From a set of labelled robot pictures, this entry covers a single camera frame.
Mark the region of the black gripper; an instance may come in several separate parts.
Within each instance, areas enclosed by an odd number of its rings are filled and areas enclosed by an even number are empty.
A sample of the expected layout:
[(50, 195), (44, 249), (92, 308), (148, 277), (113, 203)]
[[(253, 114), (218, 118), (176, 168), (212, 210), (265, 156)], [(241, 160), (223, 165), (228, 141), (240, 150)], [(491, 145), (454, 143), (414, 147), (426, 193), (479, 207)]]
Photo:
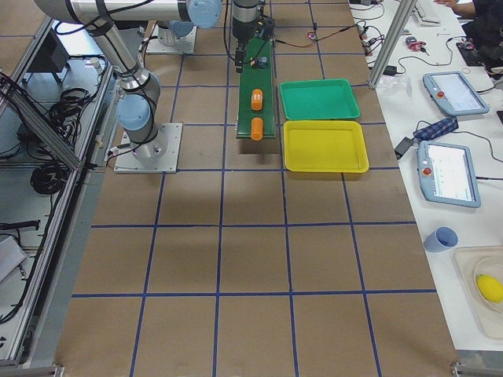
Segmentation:
[(234, 57), (237, 73), (243, 72), (246, 44), (263, 29), (260, 25), (262, 15), (259, 8), (259, 0), (233, 0), (232, 33), (238, 43)]

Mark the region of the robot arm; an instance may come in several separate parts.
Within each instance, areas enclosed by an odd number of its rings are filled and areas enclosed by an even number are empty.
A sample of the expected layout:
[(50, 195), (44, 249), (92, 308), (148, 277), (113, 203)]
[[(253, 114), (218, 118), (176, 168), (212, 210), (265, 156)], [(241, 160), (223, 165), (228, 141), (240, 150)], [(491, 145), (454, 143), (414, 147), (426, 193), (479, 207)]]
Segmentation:
[(231, 18), (231, 32), (237, 45), (234, 53), (227, 56), (234, 62), (238, 74), (244, 66), (258, 59), (260, 53), (247, 57), (250, 41), (258, 38), (263, 45), (274, 38), (275, 19), (267, 16), (264, 1), (187, 1), (180, 5), (182, 20), (162, 20), (156, 23), (157, 39), (160, 44), (178, 47), (197, 28), (212, 28), (221, 16)]
[(178, 164), (180, 123), (155, 120), (160, 82), (123, 41), (120, 21), (180, 22), (191, 27), (214, 27), (219, 1), (38, 1), (51, 18), (80, 24), (113, 67), (119, 82), (116, 118), (129, 146), (115, 155), (117, 173), (173, 173)]

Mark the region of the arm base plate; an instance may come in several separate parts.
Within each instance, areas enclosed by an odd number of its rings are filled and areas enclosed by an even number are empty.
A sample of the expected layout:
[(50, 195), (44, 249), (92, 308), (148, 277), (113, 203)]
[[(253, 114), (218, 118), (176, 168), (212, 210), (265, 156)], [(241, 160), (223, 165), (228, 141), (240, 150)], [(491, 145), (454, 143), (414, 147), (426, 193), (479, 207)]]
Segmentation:
[(123, 131), (122, 143), (127, 144), (126, 152), (115, 158), (113, 170), (117, 174), (175, 174), (178, 167), (178, 156), (182, 139), (181, 123), (157, 124), (156, 138), (131, 151), (130, 138)]
[(150, 55), (184, 55), (193, 54), (196, 41), (196, 27), (184, 36), (177, 36), (166, 28), (153, 28), (152, 37), (146, 45), (146, 53)]

